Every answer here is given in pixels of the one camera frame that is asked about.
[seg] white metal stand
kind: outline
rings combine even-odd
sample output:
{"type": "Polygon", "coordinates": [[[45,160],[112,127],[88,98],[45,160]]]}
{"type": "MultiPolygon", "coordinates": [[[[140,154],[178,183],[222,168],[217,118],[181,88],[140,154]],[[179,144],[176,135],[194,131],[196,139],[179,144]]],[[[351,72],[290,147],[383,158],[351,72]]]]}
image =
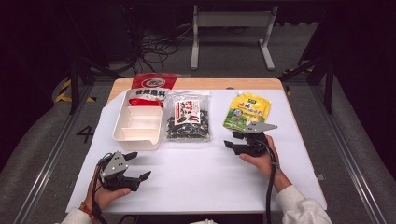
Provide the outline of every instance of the white metal stand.
{"type": "Polygon", "coordinates": [[[274,26],[277,7],[272,11],[198,11],[198,6],[194,6],[191,70],[198,69],[199,39],[198,27],[208,26],[262,26],[265,27],[264,39],[259,39],[262,55],[269,70],[274,70],[275,66],[268,50],[268,41],[274,26]]]}

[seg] red and white food package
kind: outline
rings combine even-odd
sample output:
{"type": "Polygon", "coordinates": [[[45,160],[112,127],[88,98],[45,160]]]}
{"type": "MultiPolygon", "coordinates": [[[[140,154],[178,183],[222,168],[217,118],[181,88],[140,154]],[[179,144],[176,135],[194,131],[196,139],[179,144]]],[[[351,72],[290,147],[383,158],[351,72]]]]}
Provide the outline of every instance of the red and white food package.
{"type": "Polygon", "coordinates": [[[172,90],[178,74],[144,73],[137,74],[132,83],[129,103],[135,105],[160,105],[166,93],[172,90]]]}

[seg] white tabletop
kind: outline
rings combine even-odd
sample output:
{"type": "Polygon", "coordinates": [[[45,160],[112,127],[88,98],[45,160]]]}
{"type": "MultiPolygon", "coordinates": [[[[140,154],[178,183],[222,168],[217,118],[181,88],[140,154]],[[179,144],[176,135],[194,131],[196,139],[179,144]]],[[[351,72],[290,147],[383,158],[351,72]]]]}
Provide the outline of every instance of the white tabletop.
{"type": "MultiPolygon", "coordinates": [[[[267,123],[277,129],[266,134],[273,136],[280,165],[290,181],[307,198],[315,199],[327,209],[304,141],[292,115],[283,90],[243,91],[260,95],[272,102],[267,123]]],[[[154,151],[139,151],[137,158],[128,161],[125,176],[138,177],[151,171],[148,180],[137,192],[117,199],[104,212],[114,214],[197,214],[197,213],[260,213],[265,211],[268,181],[256,168],[240,160],[224,146],[224,140],[244,144],[234,139],[232,131],[222,127],[235,90],[211,92],[209,124],[211,140],[205,143],[175,143],[161,141],[154,151]]],[[[125,91],[102,111],[90,151],[82,165],[66,212],[79,207],[85,199],[96,163],[108,152],[120,150],[113,140],[120,105],[125,91]]],[[[273,190],[271,208],[280,210],[273,190]]]]}

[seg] dark background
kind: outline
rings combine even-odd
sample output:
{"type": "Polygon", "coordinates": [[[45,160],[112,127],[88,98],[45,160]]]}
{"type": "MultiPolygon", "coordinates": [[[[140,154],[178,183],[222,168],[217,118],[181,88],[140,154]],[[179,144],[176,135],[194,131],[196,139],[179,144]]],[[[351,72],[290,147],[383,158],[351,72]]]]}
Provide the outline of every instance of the dark background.
{"type": "MultiPolygon", "coordinates": [[[[344,13],[334,18],[340,27],[347,26],[342,47],[333,58],[335,74],[379,156],[395,177],[396,90],[392,76],[396,18],[392,11],[396,8],[386,1],[354,1],[346,6],[344,13]]],[[[276,25],[319,22],[325,9],[280,7],[276,25]]],[[[129,62],[138,44],[131,41],[132,35],[141,35],[143,28],[150,27],[175,38],[179,25],[191,23],[191,14],[192,7],[188,6],[134,7],[134,27],[128,27],[119,5],[56,7],[55,13],[49,14],[41,1],[3,1],[0,75],[1,95],[6,103],[1,106],[0,168],[27,130],[53,106],[52,92],[68,76],[73,50],[104,66],[129,62]],[[65,40],[64,33],[59,33],[50,19],[53,15],[61,18],[67,41],[75,49],[65,50],[64,42],[60,42],[65,40]]],[[[315,52],[313,55],[323,51],[330,36],[324,33],[311,41],[309,50],[315,52]]]]}

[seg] white sleeve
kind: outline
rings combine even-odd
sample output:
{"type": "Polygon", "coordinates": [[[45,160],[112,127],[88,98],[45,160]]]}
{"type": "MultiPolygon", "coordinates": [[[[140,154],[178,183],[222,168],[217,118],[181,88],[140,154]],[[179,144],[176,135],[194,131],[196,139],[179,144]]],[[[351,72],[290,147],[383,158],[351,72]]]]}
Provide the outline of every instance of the white sleeve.
{"type": "Polygon", "coordinates": [[[92,224],[92,222],[88,214],[77,208],[72,208],[62,224],[92,224]]]}
{"type": "Polygon", "coordinates": [[[313,199],[306,199],[293,185],[281,190],[276,198],[283,211],[283,223],[332,223],[320,204],[313,199]]]}

